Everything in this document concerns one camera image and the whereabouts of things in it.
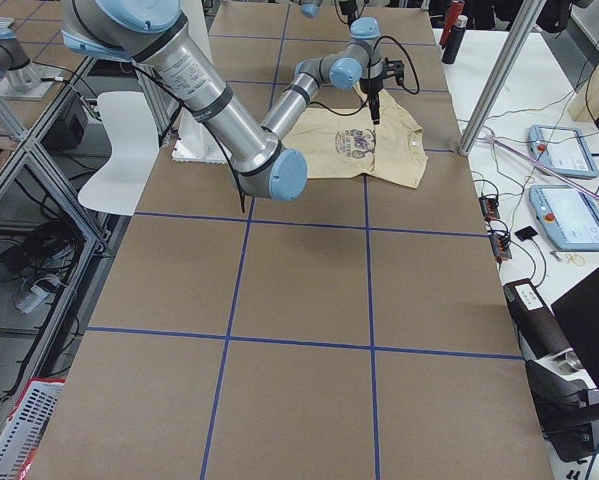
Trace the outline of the aluminium frame post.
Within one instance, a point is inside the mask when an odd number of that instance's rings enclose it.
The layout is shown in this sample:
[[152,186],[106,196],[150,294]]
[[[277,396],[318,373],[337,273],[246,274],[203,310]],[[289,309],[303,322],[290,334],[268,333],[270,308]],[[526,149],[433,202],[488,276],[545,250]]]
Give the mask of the aluminium frame post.
[[469,155],[545,3],[545,0],[522,3],[461,137],[460,155]]

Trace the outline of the black desktop device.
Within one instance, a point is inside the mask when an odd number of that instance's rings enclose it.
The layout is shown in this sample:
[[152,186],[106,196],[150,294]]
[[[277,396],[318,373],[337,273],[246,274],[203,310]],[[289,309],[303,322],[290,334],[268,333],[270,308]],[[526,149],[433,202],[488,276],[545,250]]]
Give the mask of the black desktop device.
[[564,462],[592,455],[599,443],[599,390],[566,377],[583,368],[531,281],[506,283],[503,292],[522,344],[533,354],[525,369],[544,437]]

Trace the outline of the black monitor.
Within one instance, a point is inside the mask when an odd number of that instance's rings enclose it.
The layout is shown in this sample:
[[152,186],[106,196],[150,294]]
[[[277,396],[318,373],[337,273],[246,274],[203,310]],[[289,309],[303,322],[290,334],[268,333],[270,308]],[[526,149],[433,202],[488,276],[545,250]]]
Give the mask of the black monitor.
[[599,267],[552,304],[555,318],[599,388]]

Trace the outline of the reacher grabber stick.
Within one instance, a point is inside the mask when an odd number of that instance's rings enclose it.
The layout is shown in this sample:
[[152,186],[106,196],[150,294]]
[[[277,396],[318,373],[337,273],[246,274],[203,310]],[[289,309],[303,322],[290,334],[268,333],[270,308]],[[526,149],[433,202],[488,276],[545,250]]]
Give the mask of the reacher grabber stick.
[[520,158],[522,158],[523,160],[529,162],[534,168],[539,169],[541,172],[545,173],[546,175],[550,175],[553,176],[554,178],[560,180],[561,182],[563,182],[564,184],[578,190],[579,192],[589,196],[591,199],[595,200],[596,202],[599,203],[599,195],[594,193],[591,190],[588,190],[587,188],[577,184],[576,182],[574,182],[573,180],[571,180],[570,178],[567,178],[565,176],[563,176],[560,173],[557,173],[556,171],[551,170],[550,168],[548,168],[546,165],[542,164],[541,162],[533,159],[532,157],[522,153],[521,151],[503,143],[502,141],[500,141],[499,139],[497,139],[494,136],[488,136],[485,139],[486,143],[491,143],[493,145],[499,146],[500,148],[504,149],[505,151],[512,153],[513,155],[516,155]]

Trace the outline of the black water bottle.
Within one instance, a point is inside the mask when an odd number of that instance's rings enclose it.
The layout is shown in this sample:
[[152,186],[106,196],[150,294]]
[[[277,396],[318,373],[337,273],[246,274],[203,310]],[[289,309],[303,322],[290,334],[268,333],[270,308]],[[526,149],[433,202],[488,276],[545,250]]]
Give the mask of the black water bottle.
[[446,40],[441,61],[444,64],[453,64],[458,55],[461,43],[464,38],[468,17],[459,15],[454,25],[450,30],[448,39]]

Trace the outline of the yellow long sleeve shirt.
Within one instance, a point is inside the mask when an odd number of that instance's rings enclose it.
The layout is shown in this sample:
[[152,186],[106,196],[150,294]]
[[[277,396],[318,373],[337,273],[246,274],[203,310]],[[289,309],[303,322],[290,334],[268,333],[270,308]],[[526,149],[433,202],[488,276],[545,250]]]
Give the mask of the yellow long sleeve shirt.
[[380,93],[378,125],[364,112],[345,109],[337,116],[309,108],[285,136],[284,144],[304,154],[311,179],[367,174],[416,188],[427,165],[423,128],[385,91]]

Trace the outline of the white plastic chair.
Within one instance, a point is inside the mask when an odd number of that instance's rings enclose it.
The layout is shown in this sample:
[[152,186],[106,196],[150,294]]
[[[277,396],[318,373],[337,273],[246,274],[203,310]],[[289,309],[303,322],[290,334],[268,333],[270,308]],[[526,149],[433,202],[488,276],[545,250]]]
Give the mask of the white plastic chair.
[[78,201],[90,210],[131,216],[159,154],[155,121],[140,92],[103,93],[98,107],[111,156],[81,188]]

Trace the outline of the blue teach pendant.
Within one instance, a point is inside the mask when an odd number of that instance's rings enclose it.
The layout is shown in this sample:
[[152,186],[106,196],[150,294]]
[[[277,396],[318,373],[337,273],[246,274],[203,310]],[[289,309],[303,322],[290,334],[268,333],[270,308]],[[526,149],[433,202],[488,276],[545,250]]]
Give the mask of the blue teach pendant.
[[531,156],[565,177],[595,179],[599,172],[580,129],[531,125],[528,130]]
[[568,186],[535,185],[529,201],[558,251],[599,252],[599,211],[586,195]]

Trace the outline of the red water bottle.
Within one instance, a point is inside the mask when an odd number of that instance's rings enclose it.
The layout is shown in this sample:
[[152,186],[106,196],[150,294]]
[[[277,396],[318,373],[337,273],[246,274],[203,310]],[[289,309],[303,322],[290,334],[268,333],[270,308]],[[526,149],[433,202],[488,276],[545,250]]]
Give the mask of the red water bottle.
[[445,15],[445,23],[439,40],[442,48],[445,48],[452,28],[455,25],[458,17],[462,14],[465,2],[463,0],[452,0]]

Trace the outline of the white perforated basket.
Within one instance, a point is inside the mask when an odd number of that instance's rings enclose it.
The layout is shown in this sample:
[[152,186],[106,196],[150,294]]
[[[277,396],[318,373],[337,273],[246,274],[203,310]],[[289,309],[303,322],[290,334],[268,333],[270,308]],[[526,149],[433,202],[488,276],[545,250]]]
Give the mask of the white perforated basket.
[[65,380],[33,378],[7,418],[0,435],[0,479],[24,479]]

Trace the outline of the upper blue teach pendant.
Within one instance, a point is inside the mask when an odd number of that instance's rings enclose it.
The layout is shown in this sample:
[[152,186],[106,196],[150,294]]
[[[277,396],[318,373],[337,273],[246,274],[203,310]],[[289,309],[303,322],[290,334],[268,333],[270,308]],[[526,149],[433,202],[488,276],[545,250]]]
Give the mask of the upper blue teach pendant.
[[599,172],[580,129],[531,125],[528,130],[531,156],[565,177],[595,179]]

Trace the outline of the lower blue teach pendant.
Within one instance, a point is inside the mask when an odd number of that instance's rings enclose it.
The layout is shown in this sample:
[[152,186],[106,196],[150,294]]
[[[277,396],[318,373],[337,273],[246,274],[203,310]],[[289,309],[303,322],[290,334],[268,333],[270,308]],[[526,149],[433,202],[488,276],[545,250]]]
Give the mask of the lower blue teach pendant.
[[599,211],[586,195],[568,186],[535,185],[529,201],[558,251],[599,252]]

